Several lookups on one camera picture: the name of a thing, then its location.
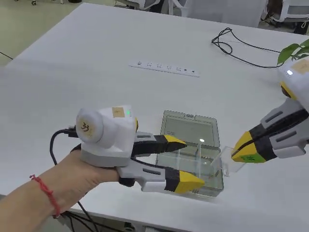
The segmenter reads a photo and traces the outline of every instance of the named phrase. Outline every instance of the leaf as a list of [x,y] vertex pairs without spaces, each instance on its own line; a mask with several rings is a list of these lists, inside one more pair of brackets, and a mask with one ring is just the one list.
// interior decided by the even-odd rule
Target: leaf
[[299,48],[299,45],[298,44],[291,44],[290,46],[284,48],[279,56],[278,56],[278,63],[277,64],[281,64],[281,63],[284,63],[291,55],[292,53],[297,49]]
[[308,53],[309,52],[309,47],[302,47],[298,52],[295,53],[295,56],[299,56],[303,53]]
[[302,54],[300,56],[297,56],[295,59],[301,59],[301,58],[305,58],[305,57],[309,57],[308,54]]
[[305,47],[309,46],[309,39],[307,39],[306,41],[302,42],[300,44],[300,46],[305,46]]

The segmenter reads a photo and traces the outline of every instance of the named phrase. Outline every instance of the hand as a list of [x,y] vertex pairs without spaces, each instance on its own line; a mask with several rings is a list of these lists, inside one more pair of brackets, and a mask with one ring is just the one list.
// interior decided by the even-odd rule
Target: hand
[[58,165],[40,175],[43,183],[53,191],[61,213],[70,209],[100,183],[119,179],[115,169],[91,166],[81,161],[80,156],[80,150],[72,151]]

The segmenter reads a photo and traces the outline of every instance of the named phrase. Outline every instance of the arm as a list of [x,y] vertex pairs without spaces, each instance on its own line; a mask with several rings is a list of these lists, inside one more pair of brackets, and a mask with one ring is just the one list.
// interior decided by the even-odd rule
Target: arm
[[[96,168],[82,162],[76,150],[40,178],[53,191],[61,212],[70,209],[87,192],[103,182],[118,181],[114,169]],[[55,213],[48,197],[32,180],[0,201],[0,231],[33,232]]]

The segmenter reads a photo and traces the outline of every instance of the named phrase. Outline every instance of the sticker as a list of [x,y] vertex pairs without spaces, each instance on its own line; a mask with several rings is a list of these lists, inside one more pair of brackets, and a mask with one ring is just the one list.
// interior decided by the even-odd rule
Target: sticker
[[259,154],[251,154],[246,156],[241,156],[245,163],[264,163],[266,160]]
[[125,111],[123,107],[112,107],[113,117],[125,117]]
[[88,138],[92,138],[92,136],[95,132],[94,125],[92,123],[88,122],[88,120],[86,120],[84,118],[80,118],[78,120],[77,127],[83,133],[83,135],[88,137]]
[[309,60],[302,59],[301,61],[297,62],[292,66],[296,72],[300,74],[309,73]]

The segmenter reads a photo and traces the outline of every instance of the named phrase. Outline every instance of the floor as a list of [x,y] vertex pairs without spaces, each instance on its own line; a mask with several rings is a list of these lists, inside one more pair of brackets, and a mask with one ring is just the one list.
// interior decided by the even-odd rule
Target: floor
[[[84,2],[115,5],[115,0]],[[37,0],[37,5],[32,6],[31,0],[0,0],[0,51],[16,57],[79,5],[67,0],[64,3],[59,4],[59,0]],[[0,55],[0,65],[9,61]]]

